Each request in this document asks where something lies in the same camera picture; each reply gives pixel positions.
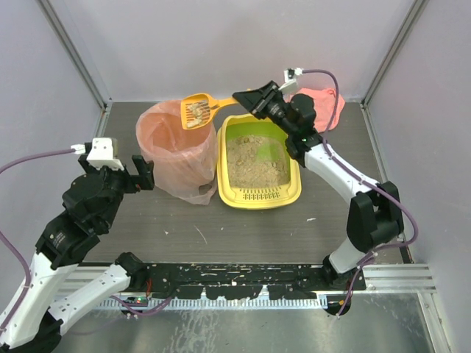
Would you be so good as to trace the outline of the bin with pink bag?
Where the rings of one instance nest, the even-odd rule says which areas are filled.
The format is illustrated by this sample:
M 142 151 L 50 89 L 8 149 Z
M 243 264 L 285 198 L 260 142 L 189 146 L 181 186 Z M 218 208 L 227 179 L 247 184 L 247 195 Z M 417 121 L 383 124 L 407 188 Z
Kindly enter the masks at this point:
M 157 188 L 189 204 L 210 204 L 217 188 L 213 124 L 184 130 L 180 101 L 161 101 L 140 115 L 135 135 L 144 159 L 154 163 Z

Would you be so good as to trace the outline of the orange litter scoop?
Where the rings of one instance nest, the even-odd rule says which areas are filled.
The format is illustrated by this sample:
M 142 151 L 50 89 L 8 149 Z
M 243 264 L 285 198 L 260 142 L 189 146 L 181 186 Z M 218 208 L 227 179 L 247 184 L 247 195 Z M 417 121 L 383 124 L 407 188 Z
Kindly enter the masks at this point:
M 239 105 L 233 98 L 215 99 L 208 93 L 196 93 L 185 97 L 180 104 L 181 125 L 184 130 L 200 129 L 213 122 L 218 111 Z

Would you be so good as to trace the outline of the yellow green litter box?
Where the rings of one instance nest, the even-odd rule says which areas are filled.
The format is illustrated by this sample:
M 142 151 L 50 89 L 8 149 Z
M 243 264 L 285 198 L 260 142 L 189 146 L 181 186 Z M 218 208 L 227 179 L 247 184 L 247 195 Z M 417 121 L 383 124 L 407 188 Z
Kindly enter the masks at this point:
M 290 180 L 287 184 L 271 188 L 232 188 L 230 186 L 226 145 L 229 140 L 247 135 L 274 138 L 282 144 L 290 168 Z M 246 210 L 265 210 L 286 206 L 299 198 L 302 190 L 300 167 L 286 151 L 287 134 L 275 124 L 258 120 L 250 114 L 231 115 L 224 120 L 217 138 L 219 144 L 218 189 L 219 196 L 226 205 Z

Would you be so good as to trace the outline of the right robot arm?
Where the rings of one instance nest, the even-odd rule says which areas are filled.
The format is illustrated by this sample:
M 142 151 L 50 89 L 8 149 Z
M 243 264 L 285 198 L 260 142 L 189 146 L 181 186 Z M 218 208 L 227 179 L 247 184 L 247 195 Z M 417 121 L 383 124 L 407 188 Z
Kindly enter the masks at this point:
M 314 100 L 305 94 L 283 97 L 271 81 L 262 88 L 236 92 L 232 97 L 257 119 L 268 118 L 287 134 L 291 159 L 326 181 L 348 204 L 347 238 L 322 263 L 323 280 L 332 284 L 373 256 L 404 230 L 399 193 L 392 182 L 380 184 L 362 175 L 330 148 L 315 130 Z

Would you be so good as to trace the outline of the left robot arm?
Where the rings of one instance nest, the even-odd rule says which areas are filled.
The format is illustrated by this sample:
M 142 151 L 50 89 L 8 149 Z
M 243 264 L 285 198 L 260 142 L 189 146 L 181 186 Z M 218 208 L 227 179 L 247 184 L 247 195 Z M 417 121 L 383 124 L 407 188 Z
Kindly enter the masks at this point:
M 46 225 L 24 283 L 1 315 L 2 352 L 52 352 L 71 326 L 103 299 L 146 284 L 146 265 L 125 252 L 98 279 L 54 300 L 100 236 L 110 231 L 124 195 L 154 187 L 154 164 L 141 155 L 132 156 L 136 175 L 108 164 L 95 169 L 85 156 L 78 161 L 84 173 L 63 194 L 64 211 Z

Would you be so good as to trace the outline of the cat litter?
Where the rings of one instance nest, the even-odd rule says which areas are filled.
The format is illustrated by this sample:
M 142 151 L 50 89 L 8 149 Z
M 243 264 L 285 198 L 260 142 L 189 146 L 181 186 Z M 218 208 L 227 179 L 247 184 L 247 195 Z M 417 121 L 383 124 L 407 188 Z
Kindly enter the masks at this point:
M 271 188 L 287 184 L 290 168 L 282 144 L 274 138 L 247 135 L 226 145 L 232 188 Z

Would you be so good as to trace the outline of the pink cloth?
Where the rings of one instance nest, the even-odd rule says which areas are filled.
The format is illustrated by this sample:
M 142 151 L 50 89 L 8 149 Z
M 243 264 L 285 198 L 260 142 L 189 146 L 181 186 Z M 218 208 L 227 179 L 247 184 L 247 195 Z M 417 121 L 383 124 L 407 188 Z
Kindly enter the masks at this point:
M 345 100 L 342 96 L 337 96 L 333 88 L 323 90 L 301 88 L 297 93 L 310 96 L 314 100 L 314 109 L 316 111 L 314 128 L 318 132 L 323 133 L 326 129 L 330 131 L 336 128 L 345 106 Z

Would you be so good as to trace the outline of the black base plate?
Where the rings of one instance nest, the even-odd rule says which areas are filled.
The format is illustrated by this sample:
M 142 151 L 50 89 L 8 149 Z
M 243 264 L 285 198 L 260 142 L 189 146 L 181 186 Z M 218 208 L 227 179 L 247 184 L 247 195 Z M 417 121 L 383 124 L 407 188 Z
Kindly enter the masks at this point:
M 354 270 L 335 275 L 311 264 L 148 264 L 124 288 L 147 292 L 153 298 L 210 300 L 255 299 L 263 289 L 269 299 L 315 299 L 318 292 L 348 290 Z

